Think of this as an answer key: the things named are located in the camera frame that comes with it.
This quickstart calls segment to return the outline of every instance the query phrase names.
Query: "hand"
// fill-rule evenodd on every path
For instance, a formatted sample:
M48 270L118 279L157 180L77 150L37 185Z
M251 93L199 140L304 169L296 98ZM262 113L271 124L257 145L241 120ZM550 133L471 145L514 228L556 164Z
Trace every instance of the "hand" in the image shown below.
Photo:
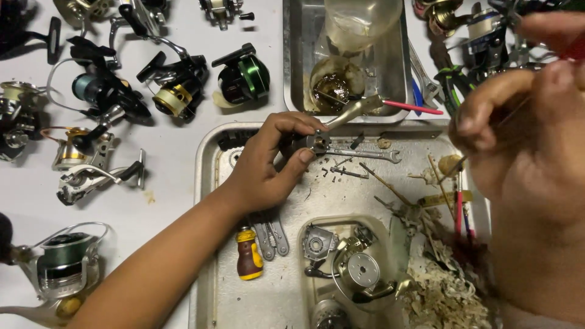
M268 116L260 131L248 140L232 174L220 186L230 195L229 202L242 214L261 211L283 203L315 159L310 149L296 151L281 172L274 168L278 143L283 135L296 132L313 135L329 128L318 119L300 112L283 112Z
M525 18L520 31L552 42L558 51L585 32L585 23L576 24L573 14L542 17ZM585 15L578 17L585 22ZM557 29L573 25L580 27ZM501 297L526 311L581 324L583 72L583 63L557 61L539 73L515 70L489 79L465 100L449 131L469 156L477 188L491 201L490 250ZM490 120L506 117L522 96L530 97L526 105L493 128Z

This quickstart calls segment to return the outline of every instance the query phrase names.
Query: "stick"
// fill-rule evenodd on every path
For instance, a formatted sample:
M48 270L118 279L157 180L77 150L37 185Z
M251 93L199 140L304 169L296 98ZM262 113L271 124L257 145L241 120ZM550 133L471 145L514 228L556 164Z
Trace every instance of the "stick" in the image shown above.
M437 177L437 181L439 180L439 172L437 172L437 168L435 167L435 163L433 162L432 155L429 154L429 162L431 163L431 167L435 172L435 176ZM447 193L445 193L445 189L443 188L443 184L439 182L439 187L441 188L441 192L443 193L443 198L445 198L445 202L447 203L447 207L449 207L449 212L451 213L451 217L453 217L453 221L456 222L455 215L453 214L453 207L451 207L451 203L449 203L449 199L447 198Z
M412 204L410 201L408 201L408 199L406 199L406 198L404 197L404 195L400 194L400 193L399 193L399 192L398 192L398 191L397 191L397 190L394 188L394 186L393 186L392 184L388 184L388 183L386 183L386 182L385 182L385 181L384 181L384 180L383 180L383 179L382 179L380 176L376 175L376 173L375 173L375 172L374 172L372 169L370 169L370 168L366 167L366 165L365 165L363 162L360 162L360 166L362 166L364 169L366 169L366 171L367 171L367 172L369 172L369 173L370 173L372 176L374 176L374 177L375 177L377 180L379 180L379 181L380 181L382 184L386 185L386 187L388 187L388 188L390 189L390 191L392 191L392 192L393 192L393 193L394 193L394 194L395 194L395 195L396 195L396 196L397 196L397 197L400 199L400 201L402 201L402 202L403 202L405 205L408 205L408 206L410 206L410 207L412 207L412 206L413 206L413 204Z

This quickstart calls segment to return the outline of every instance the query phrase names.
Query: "white surface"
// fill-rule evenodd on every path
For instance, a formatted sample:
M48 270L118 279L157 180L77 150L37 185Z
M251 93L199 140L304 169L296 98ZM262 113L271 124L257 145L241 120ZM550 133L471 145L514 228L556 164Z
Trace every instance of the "white surface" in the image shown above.
M168 39L185 47L191 55L203 54L211 61L220 58L242 44L252 42L259 58L264 61L271 74L271 93L268 104L257 110L244 113L227 114L214 106L211 94L216 89L216 78L221 68L210 68L211 75L206 85L207 98L199 106L197 117L189 125L177 126L171 119L152 106L150 91L138 83L136 74L154 55L162 50L172 63L178 58L165 45L157 46L152 42L136 40L125 35L129 28L121 28L116 38L116 50L122 69L120 77L127 79L132 87L141 91L148 99L149 108L156 121L154 127L129 125L123 122L111 129L116 137L122 139L111 157L110 168L127 166L137 160L138 151L147 152L146 166L149 177L146 190L151 191L156 202L149 204L148 197L139 190L127 186L109 186L107 191L95 191L77 205L66 207L55 196L59 174L51 170L57 144L50 140L32 142L26 154L15 163L0 163L0 211L13 222L15 245L35 244L53 232L71 224L84 221L103 221L112 226L113 233L106 238L102 253L108 264L106 272L111 272L132 252L164 227L187 211L193 204L194 163L197 147L205 134L214 127L234 121L263 121L271 112L285 111L283 101L283 46L282 46L282 3L279 0L247 0L243 9L254 12L256 20L239 21L230 25L229 30L221 32L211 26L199 9L197 0L170 1L168 20ZM29 30L46 33L51 16L59 16L52 1L39 1L40 10ZM459 12L469 12L471 3L466 2ZM426 38L425 23L412 13L410 0L405 4L410 39L427 73L432 77L437 70L428 53L429 41ZM99 35L88 34L87 38L98 45L108 44L109 23L93 25ZM245 32L243 27L255 26L255 30ZM63 22L61 42L78 35ZM465 28L458 36L466 36ZM61 58L68 57L69 45ZM46 85L51 67L46 63L46 51L35 50L23 56L0 61L0 81L19 80L38 86ZM53 87L63 96L56 99L78 108L85 103L77 100L71 93L71 82L83 72L74 63L66 63L59 68ZM82 115L61 109L54 105L45 108L51 116L52 126L95 127L95 123ZM36 306L38 302L34 291L17 267L0 266L0 306ZM177 307L165 328L187 328L187 299ZM3 329L42 328L24 318L2 314L0 327Z

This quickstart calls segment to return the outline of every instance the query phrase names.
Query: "metal tray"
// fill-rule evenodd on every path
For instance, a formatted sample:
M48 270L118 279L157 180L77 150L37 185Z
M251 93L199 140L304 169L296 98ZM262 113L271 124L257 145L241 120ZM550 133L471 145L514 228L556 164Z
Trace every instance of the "metal tray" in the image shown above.
M456 152L446 136L447 120L402 121L396 125L345 125L332 133L334 147L349 147L352 139L364 132L365 141L357 150L378 150L377 139L383 133L393 141L389 150L400 150L402 161L391 164L383 160L354 159L346 162L347 170L363 173L359 162L364 162L388 183L393 184L411 202L440 194L434 186L407 175L420 174L429 167L430 153L438 161L442 156ZM217 127L202 141L197 152L195 172L195 203L221 184L232 172L230 155L237 151L222 152L217 141L223 131L258 129L261 123L232 123ZM249 329L249 328L296 328L308 329L306 305L302 298L301 270L303 251L294 242L304 229L305 223L317 217L367 214L379 218L388 228L391 213L374 199L400 202L398 198L374 177L360 179L340 176L329 172L323 177L323 167L329 169L345 157L324 156L316 160L280 210L284 232L290 244L285 257L277 256L264 263L264 275L251 281L242 281L236 273L238 259L234 235L229 237L209 264L203 268L193 284L190 296L189 329ZM474 191L464 179L464 188ZM444 183L447 191L450 183ZM440 206L442 221L453 228L453 220L447 206ZM485 239L489 235L487 203L477 192L471 207L470 221L476 236Z
M325 24L324 0L283 0L283 24L284 102L289 111L307 112L305 98L309 76L321 59L314 51ZM404 9L398 23L366 51L369 53L361 66L375 72L375 77L366 77L366 96L380 94L389 100L413 104ZM391 124L407 115L408 111L385 105L378 116L361 116L352 122ZM332 116L319 117L324 122L333 119Z

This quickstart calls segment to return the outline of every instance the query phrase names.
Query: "screwdriver handle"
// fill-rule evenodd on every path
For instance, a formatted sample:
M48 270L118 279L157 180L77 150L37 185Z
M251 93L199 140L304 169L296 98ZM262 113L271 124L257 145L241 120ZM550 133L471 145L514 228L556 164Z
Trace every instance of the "screwdriver handle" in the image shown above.
M238 275L242 280L252 280L262 275L264 262L258 253L256 233L248 226L240 228L236 236L238 242Z

